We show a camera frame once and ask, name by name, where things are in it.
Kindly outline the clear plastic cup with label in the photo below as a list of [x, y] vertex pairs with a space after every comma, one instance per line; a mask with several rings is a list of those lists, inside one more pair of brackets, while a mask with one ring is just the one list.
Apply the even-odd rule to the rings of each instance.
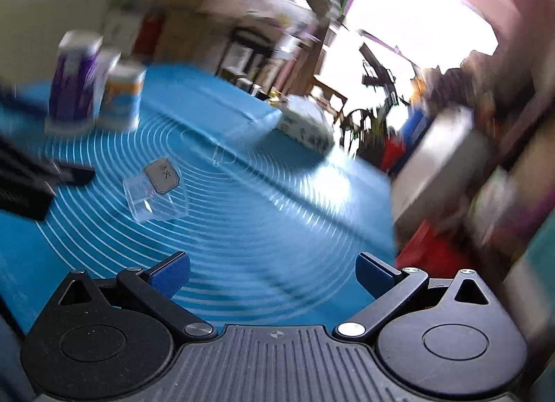
[[147, 164], [140, 173], [124, 178], [122, 184], [137, 223], [171, 221], [188, 214], [185, 181], [168, 157]]

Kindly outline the tall purple paper cup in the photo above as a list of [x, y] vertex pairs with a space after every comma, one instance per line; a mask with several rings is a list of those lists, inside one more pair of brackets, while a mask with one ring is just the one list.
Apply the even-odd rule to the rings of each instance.
[[57, 49], [57, 68], [51, 84], [44, 130], [49, 135], [81, 135], [94, 124], [94, 85], [103, 37], [71, 30]]

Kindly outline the orange and blue paper cup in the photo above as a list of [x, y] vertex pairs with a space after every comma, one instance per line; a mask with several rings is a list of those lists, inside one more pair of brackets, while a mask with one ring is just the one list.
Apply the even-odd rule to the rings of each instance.
[[131, 132], [138, 128], [147, 69], [134, 61], [119, 61], [107, 74], [97, 127]]

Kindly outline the white purple paper cup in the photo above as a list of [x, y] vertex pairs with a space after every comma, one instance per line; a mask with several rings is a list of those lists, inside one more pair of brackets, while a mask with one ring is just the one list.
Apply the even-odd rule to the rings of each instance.
[[119, 62], [120, 56], [120, 50], [110, 47], [101, 49], [97, 56], [93, 99], [94, 117], [97, 117], [100, 111], [108, 73]]

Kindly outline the red bag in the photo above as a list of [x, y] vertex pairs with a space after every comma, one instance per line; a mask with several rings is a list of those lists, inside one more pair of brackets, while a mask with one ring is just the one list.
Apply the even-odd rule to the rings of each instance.
[[420, 268], [432, 278], [451, 279], [463, 268], [476, 268], [468, 234], [462, 226], [440, 231], [423, 221], [396, 257], [397, 268]]

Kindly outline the blue silicone baking mat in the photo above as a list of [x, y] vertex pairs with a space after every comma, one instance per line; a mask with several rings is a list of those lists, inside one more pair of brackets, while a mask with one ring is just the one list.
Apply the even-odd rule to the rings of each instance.
[[[140, 123], [122, 134], [45, 135], [12, 111], [1, 131], [37, 155], [89, 164], [43, 222], [1, 216], [1, 296], [28, 330], [67, 272], [111, 278], [174, 252], [191, 260], [176, 303], [212, 323], [333, 327], [372, 300], [355, 278], [362, 252], [395, 255], [389, 179], [335, 149], [320, 156], [275, 126], [279, 112], [198, 69], [148, 69]], [[188, 214], [137, 223], [123, 179], [168, 157]]]

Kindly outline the white chest freezer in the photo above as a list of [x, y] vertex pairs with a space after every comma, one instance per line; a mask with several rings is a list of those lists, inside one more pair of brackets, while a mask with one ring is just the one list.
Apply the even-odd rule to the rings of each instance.
[[421, 222], [437, 222], [456, 209], [484, 172], [491, 151], [488, 139], [475, 129], [472, 110], [447, 108], [436, 116], [391, 185], [398, 247]]

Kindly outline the black bicycle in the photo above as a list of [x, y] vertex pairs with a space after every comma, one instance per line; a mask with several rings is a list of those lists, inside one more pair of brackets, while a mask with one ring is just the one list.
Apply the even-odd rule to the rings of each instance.
[[422, 73], [420, 66], [399, 48], [388, 45], [364, 29], [360, 29], [358, 34], [362, 37], [358, 49], [362, 57], [360, 84], [372, 89], [381, 100], [370, 101], [351, 110], [341, 110], [337, 117], [339, 145], [349, 156], [363, 159], [379, 168], [388, 156], [398, 161], [405, 152], [404, 139], [390, 126], [387, 117], [398, 106], [412, 111], [414, 103], [412, 97], [400, 93], [395, 74], [378, 59], [370, 46], [380, 46], [407, 62], [412, 69], [409, 81], [415, 89], [419, 87]]

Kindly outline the white tissue pack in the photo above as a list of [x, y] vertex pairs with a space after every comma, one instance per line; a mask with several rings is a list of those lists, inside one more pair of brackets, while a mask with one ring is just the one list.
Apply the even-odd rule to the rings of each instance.
[[334, 146], [332, 126], [325, 111], [312, 99], [292, 95], [279, 104], [276, 129], [308, 149], [326, 155]]

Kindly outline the wooden chair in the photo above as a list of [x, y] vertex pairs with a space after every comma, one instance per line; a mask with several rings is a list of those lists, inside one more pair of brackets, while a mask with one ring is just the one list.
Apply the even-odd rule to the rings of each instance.
[[329, 85], [321, 75], [313, 75], [310, 78], [305, 95], [314, 99], [324, 111], [332, 115], [333, 125], [344, 120], [348, 97]]

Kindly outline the black metal rack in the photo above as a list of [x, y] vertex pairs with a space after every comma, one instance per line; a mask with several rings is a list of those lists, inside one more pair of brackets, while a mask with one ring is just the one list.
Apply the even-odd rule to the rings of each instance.
[[215, 76], [254, 95], [256, 80], [274, 53], [274, 43], [254, 28], [237, 26], [228, 36]]

